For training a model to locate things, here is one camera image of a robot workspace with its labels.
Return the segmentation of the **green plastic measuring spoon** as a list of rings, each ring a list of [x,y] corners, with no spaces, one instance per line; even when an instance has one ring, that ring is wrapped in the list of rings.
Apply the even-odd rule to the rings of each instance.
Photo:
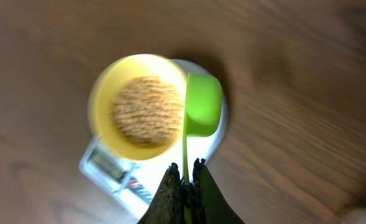
[[[182,136],[182,202],[185,223],[193,223],[190,193],[193,190],[194,162],[205,159],[218,145],[218,127],[223,109],[220,82],[211,75],[189,73],[185,91]]]

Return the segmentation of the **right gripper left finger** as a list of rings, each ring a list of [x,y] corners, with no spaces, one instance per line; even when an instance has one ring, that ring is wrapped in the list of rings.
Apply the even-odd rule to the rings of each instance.
[[[156,194],[138,224],[181,224],[184,206],[178,165],[172,163],[165,171]]]

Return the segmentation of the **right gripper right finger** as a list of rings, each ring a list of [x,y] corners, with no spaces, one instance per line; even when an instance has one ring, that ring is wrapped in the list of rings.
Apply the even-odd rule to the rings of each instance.
[[[190,193],[193,223],[244,224],[225,200],[205,162],[199,158],[194,162],[193,190]]]

